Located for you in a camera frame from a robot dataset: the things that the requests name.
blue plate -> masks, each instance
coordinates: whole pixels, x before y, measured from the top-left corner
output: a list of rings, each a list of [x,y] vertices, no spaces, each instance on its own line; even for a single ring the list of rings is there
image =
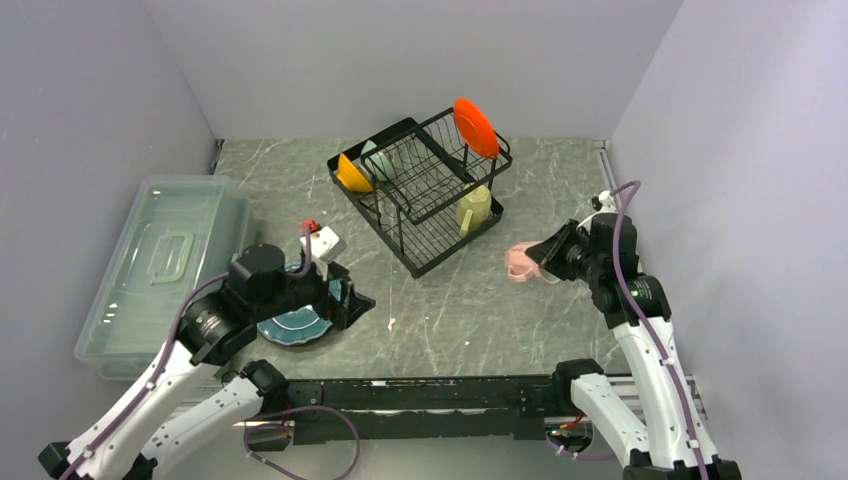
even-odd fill
[[[287,272],[295,272],[299,268],[299,262],[286,263]],[[341,280],[330,282],[330,293],[336,297],[336,300],[341,300]],[[268,341],[280,345],[303,345],[324,336],[332,325],[333,322],[319,316],[312,307],[303,307],[300,310],[259,322],[259,333]]]

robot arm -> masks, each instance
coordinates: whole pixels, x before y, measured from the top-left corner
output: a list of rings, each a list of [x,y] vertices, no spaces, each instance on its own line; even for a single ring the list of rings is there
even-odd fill
[[[679,365],[671,310],[660,282],[641,272],[636,254],[636,228],[624,216],[616,239],[618,215],[612,196],[604,192],[592,203],[595,214],[579,223],[569,221],[553,237],[527,249],[526,254],[562,280],[582,280],[589,285],[592,302],[604,314],[607,327],[613,331],[630,365],[647,427],[624,407],[593,360],[575,360],[557,366],[555,375],[559,375],[559,384],[565,389],[566,403],[592,418],[613,447],[624,467],[625,478],[689,478],[674,475],[680,475],[681,471],[697,474],[696,450],[703,456],[710,478],[741,478],[734,462],[718,458],[698,414],[690,413],[697,410],[688,388],[679,387],[686,385],[682,370],[676,368],[672,373],[667,368],[670,364]],[[618,241],[619,262],[629,293],[650,325],[645,325],[630,307],[616,279],[614,241]],[[652,332],[658,337],[656,341]],[[687,414],[695,417],[697,441],[690,440]]]
[[[139,452],[146,450],[156,455],[173,452],[174,458],[182,458],[186,454],[182,452],[190,450],[176,447],[194,445],[196,448],[201,441],[211,438],[203,431],[205,427],[191,429],[187,422],[206,419],[217,428],[219,422],[225,421],[224,417],[230,420],[250,413],[252,407],[240,404],[240,394],[236,392],[236,404],[227,402],[225,405],[229,408],[223,409],[219,406],[221,412],[212,414],[209,405],[196,411],[195,407],[189,412],[196,415],[194,419],[187,418],[185,423],[172,423],[170,427],[162,425],[185,397],[256,338],[257,322],[311,306],[331,319],[336,329],[343,330],[374,307],[373,300],[356,293],[346,269],[336,263],[323,263],[321,274],[316,263],[311,263],[308,271],[294,276],[285,272],[285,255],[279,248],[258,244],[246,249],[231,264],[221,288],[185,310],[176,338],[166,341],[148,369],[148,372],[156,370],[170,346],[170,356],[159,378],[151,381],[150,373],[143,374],[84,434],[69,443],[48,445],[39,455],[42,466],[53,478],[120,479],[127,472],[133,472],[132,478],[146,478],[157,463],[166,463],[170,468],[168,465],[174,461],[164,462]],[[329,281],[333,279],[341,280],[340,300],[330,294]],[[107,427],[111,433],[98,438]],[[173,440],[172,444],[162,442],[156,447],[159,442],[153,442],[153,447],[148,445],[154,432],[168,428],[179,432],[188,444],[170,433],[165,438],[163,433],[161,440]]]
[[[285,377],[264,360],[245,365],[221,391],[163,424],[147,441],[141,455],[156,462],[153,478],[163,478],[188,454],[233,424],[260,412],[284,409],[288,385]]]

transparent container lid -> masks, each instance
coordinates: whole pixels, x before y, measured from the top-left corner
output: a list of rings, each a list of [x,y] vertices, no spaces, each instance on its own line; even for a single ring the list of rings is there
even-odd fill
[[[180,303],[198,283],[226,271],[245,246],[250,223],[249,202],[227,177],[146,179],[83,327],[77,357],[152,359]]]

cable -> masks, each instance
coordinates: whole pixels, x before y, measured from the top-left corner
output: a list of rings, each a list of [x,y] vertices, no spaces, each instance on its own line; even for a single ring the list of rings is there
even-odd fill
[[[168,337],[167,339],[165,339],[165,346],[162,349],[162,356],[156,363],[156,367],[153,369],[153,373],[150,375],[150,378],[147,380],[146,383],[152,383],[153,385],[156,385],[156,381],[159,380],[159,377],[162,376],[162,372],[165,371],[165,365],[168,363],[168,360],[171,358],[171,353],[174,351],[174,343],[177,340],[177,330],[180,326],[180,319],[182,319],[183,315],[185,314],[185,310],[186,308],[188,308],[189,303],[191,303],[191,301],[194,300],[194,297],[196,297],[200,292],[206,289],[206,287],[212,285],[215,282],[219,282],[225,278],[227,278],[226,273],[216,275],[195,287],[194,290],[192,290],[188,294],[188,296],[186,296],[185,300],[183,300],[183,303],[180,304],[179,309],[177,309],[177,314],[174,317],[174,321],[171,322],[171,328],[170,330],[168,330]],[[150,391],[151,390],[142,387],[135,395],[135,397],[133,397],[129,401],[129,403],[127,403],[127,406],[125,406],[124,409],[121,410],[121,412],[116,415],[115,418],[100,431],[100,434],[94,437],[94,440],[92,440],[91,443],[89,443],[85,446],[85,448],[83,448],[83,453],[81,453],[79,457],[77,457],[73,462],[71,462],[68,468],[65,469],[64,473],[62,473],[62,476],[59,477],[59,480],[67,480],[71,476],[71,473],[73,473],[77,468],[79,468],[80,465],[82,465],[86,458],[86,452],[92,452],[91,454],[93,455],[94,450],[99,447],[107,438],[109,438],[109,436],[112,435],[115,430],[117,430],[118,427],[120,427],[121,424],[123,424],[124,421],[129,418],[130,415],[132,415],[132,413],[135,411],[135,409]]]
[[[300,280],[305,277],[312,267],[312,233],[309,230],[309,225],[303,226],[303,236],[306,237],[306,246],[303,249],[303,265],[299,271],[289,274],[289,278],[293,280]]]
[[[586,418],[586,414],[581,413],[580,415],[577,416],[577,418],[573,422],[563,423],[562,425],[559,426],[559,428],[565,429],[565,430],[571,430],[572,428],[576,427],[580,423],[580,420],[583,420],[584,418]]]
[[[639,180],[633,180],[610,192],[610,195],[617,195],[624,190],[628,190],[627,194],[621,201],[621,208],[618,210],[618,215],[615,219],[615,228],[612,236],[612,261],[613,267],[615,268],[615,278],[618,280],[618,285],[621,287],[621,291],[624,293],[627,303],[629,303],[633,311],[636,312],[636,315],[639,317],[642,325],[645,326],[645,329],[654,341],[654,346],[656,346],[657,350],[660,352],[662,361],[665,362],[669,358],[668,351],[666,351],[665,346],[663,346],[662,341],[660,340],[659,335],[657,335],[656,330],[654,330],[653,325],[648,322],[645,312],[642,311],[639,304],[636,302],[636,299],[633,298],[633,295],[630,293],[630,288],[627,287],[627,282],[624,280],[624,274],[621,271],[621,258],[619,257],[621,247],[621,225],[624,222],[624,214],[627,211],[627,207],[630,205],[630,201],[636,195],[636,192],[639,191],[639,187],[641,186],[642,182]],[[683,410],[683,418],[686,421],[686,428],[689,431],[689,438],[691,441],[697,442],[698,434],[695,432],[695,422],[692,420],[692,412],[689,409],[689,402],[686,400],[683,382],[681,382],[680,377],[677,375],[677,369],[673,364],[665,363],[665,366],[668,368],[669,375],[671,375],[671,381],[674,383],[674,389],[677,390],[677,396],[680,399],[680,408]],[[695,460],[698,462],[698,471],[701,474],[701,479],[709,480],[710,477],[707,473],[707,466],[704,462],[704,455],[701,453],[700,447],[692,448],[692,451],[695,454]]]
[[[359,432],[356,430],[356,426],[342,412],[340,412],[340,411],[338,411],[334,408],[325,407],[323,405],[308,405],[308,406],[305,406],[305,407],[290,408],[288,410],[283,410],[282,412],[267,413],[267,414],[264,414],[264,415],[258,415],[256,417],[253,417],[253,419],[254,420],[262,420],[262,419],[267,419],[267,418],[279,417],[279,416],[282,416],[282,415],[289,415],[289,414],[293,414],[293,413],[315,412],[315,411],[332,413],[333,415],[341,418],[347,424],[348,428],[350,428],[350,431],[353,433],[353,439],[356,441],[356,452],[353,454],[353,461],[350,463],[350,466],[347,467],[347,470],[345,470],[341,475],[339,475],[338,477],[333,479],[333,480],[343,480],[343,479],[347,478],[350,475],[351,472],[353,472],[353,469],[356,467],[356,464],[359,463],[359,457],[360,457],[360,454],[361,454],[361,445],[360,445],[361,440],[359,438]],[[251,427],[250,429],[245,429],[245,432],[244,432],[244,450],[247,452],[247,454],[250,456],[250,458],[256,460],[259,463],[263,463],[263,464],[273,468],[274,470],[282,473],[283,475],[285,475],[289,478],[292,478],[294,480],[306,480],[305,478],[300,477],[300,476],[286,470],[285,468],[277,465],[276,463],[274,463],[270,460],[265,459],[264,457],[262,457],[258,453],[251,450],[250,444],[248,443],[248,438],[249,438],[250,433],[252,431],[254,431],[255,429],[257,429],[257,427]]]

dish rack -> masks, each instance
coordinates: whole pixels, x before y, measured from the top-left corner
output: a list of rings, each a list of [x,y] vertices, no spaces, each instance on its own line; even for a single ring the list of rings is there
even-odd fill
[[[330,177],[359,213],[418,278],[498,223],[503,207],[492,197],[491,214],[480,227],[461,236],[456,221],[460,199],[480,185],[492,190],[494,178],[509,168],[509,143],[497,135],[496,158],[478,155],[468,147],[454,122],[453,108],[418,123],[406,118],[369,138],[377,146],[363,152],[365,141],[344,155],[360,167],[373,190],[348,190],[336,174],[339,155],[327,161]],[[393,178],[362,157],[385,155]]]

